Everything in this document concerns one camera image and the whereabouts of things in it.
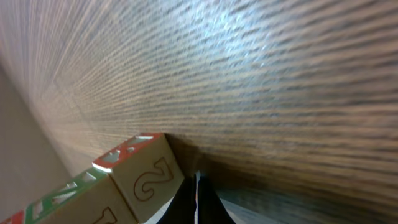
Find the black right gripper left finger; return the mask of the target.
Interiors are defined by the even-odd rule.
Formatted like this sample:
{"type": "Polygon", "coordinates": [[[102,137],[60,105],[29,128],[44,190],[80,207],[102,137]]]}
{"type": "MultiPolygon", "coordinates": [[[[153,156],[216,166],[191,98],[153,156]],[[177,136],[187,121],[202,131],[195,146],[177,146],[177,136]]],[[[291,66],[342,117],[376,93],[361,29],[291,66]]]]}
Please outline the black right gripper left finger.
{"type": "Polygon", "coordinates": [[[194,224],[196,203],[196,177],[186,177],[157,224],[194,224]]]}

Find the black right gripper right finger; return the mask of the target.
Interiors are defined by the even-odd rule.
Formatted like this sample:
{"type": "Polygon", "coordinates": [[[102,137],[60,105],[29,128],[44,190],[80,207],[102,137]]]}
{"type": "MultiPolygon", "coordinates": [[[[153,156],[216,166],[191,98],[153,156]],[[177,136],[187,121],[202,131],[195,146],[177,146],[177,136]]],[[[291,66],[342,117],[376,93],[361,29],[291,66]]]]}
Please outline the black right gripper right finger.
{"type": "Polygon", "coordinates": [[[198,224],[235,224],[206,176],[198,182],[197,199],[198,224]]]}

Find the red A wooden block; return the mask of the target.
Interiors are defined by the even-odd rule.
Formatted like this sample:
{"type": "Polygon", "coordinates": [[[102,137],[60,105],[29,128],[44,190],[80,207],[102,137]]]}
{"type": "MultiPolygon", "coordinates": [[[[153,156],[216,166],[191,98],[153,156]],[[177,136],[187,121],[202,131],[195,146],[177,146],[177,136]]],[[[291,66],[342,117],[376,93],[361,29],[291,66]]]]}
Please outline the red A wooden block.
{"type": "Polygon", "coordinates": [[[171,200],[184,180],[163,133],[134,136],[92,165],[111,176],[138,223],[148,221],[171,200]]]}

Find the blue I wooden block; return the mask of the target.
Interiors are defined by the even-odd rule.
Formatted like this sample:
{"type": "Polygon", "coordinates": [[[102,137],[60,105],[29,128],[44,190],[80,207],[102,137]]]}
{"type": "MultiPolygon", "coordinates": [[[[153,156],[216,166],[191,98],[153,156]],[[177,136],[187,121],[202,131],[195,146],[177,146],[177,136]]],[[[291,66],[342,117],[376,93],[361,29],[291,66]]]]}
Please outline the blue I wooden block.
{"type": "Polygon", "coordinates": [[[95,168],[32,202],[25,223],[105,224],[136,223],[111,177],[95,168]]]}

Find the red U snail block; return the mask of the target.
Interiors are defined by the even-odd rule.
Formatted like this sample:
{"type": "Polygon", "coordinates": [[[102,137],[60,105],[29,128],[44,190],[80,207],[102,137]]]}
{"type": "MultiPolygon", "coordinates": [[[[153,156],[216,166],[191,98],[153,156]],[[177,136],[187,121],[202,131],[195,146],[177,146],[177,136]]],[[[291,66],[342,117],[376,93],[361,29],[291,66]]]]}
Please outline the red U snail block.
{"type": "Polygon", "coordinates": [[[9,218],[1,221],[0,224],[24,224],[24,211],[18,211],[9,218]]]}

